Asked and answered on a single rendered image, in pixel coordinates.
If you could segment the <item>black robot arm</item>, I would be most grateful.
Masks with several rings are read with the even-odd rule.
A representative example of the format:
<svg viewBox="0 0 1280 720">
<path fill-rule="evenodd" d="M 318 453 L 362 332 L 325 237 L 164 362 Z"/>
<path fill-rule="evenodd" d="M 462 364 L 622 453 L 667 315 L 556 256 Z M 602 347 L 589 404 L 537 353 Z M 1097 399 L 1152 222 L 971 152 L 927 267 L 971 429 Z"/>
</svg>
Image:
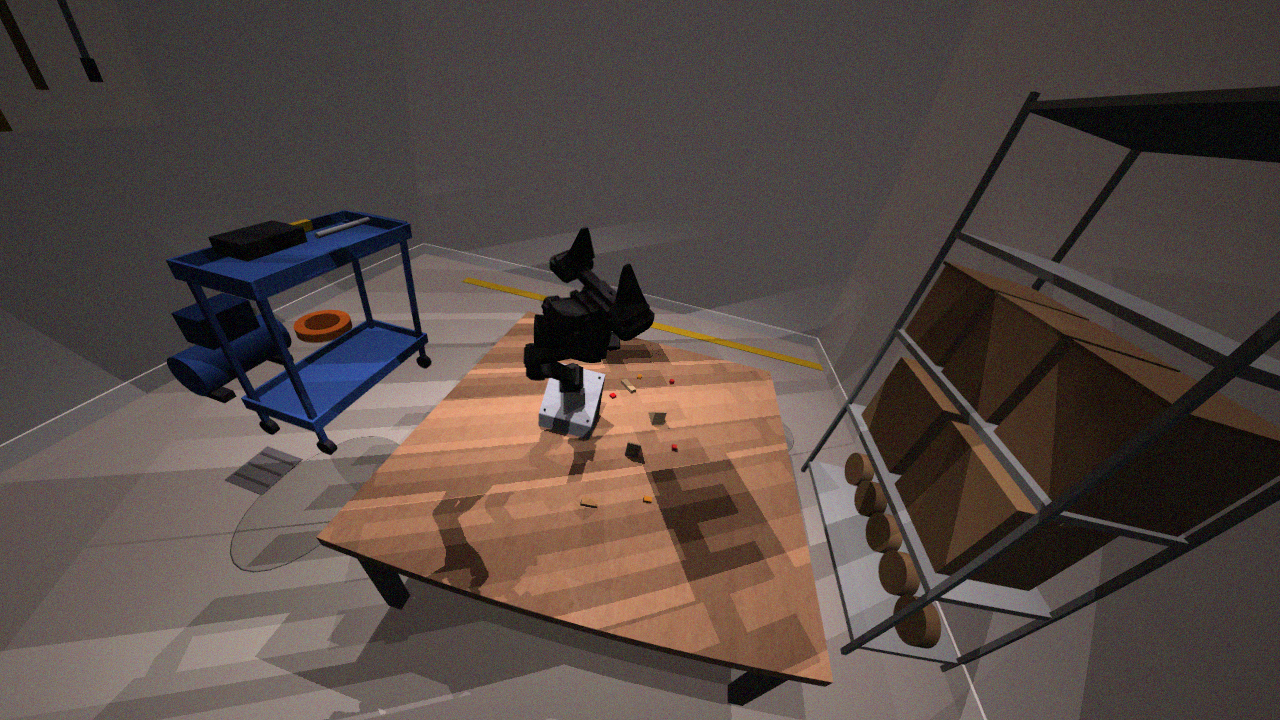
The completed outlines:
<svg viewBox="0 0 1280 720">
<path fill-rule="evenodd" d="M 582 366 L 561 360 L 573 359 L 582 363 L 602 363 L 607 350 L 618 350 L 620 337 L 608 331 L 605 334 L 589 334 L 598 322 L 599 310 L 585 309 L 575 299 L 550 296 L 541 304 L 543 314 L 534 316 L 534 343 L 524 347 L 524 365 L 530 380 L 559 380 L 561 393 L 579 393 L 582 388 Z M 585 328 L 588 332 L 582 331 Z M 579 392 L 577 392 L 579 391 Z"/>
</svg>

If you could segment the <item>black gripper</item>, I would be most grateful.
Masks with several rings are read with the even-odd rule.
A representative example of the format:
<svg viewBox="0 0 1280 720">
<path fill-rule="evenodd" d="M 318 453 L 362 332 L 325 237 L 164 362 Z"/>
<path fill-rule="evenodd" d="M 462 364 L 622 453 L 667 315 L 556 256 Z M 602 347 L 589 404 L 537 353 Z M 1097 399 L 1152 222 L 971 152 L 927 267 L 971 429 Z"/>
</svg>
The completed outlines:
<svg viewBox="0 0 1280 720">
<path fill-rule="evenodd" d="M 550 258 L 550 272 L 564 283 L 579 279 L 584 287 L 575 293 L 575 299 L 586 310 L 599 310 L 593 332 L 585 328 L 582 331 L 589 334 L 613 331 L 620 340 L 634 340 L 652 327 L 655 313 L 649 309 L 630 264 L 623 266 L 616 292 L 611 284 L 593 274 L 594 254 L 591 234 L 588 227 L 582 227 L 568 251 Z"/>
</svg>

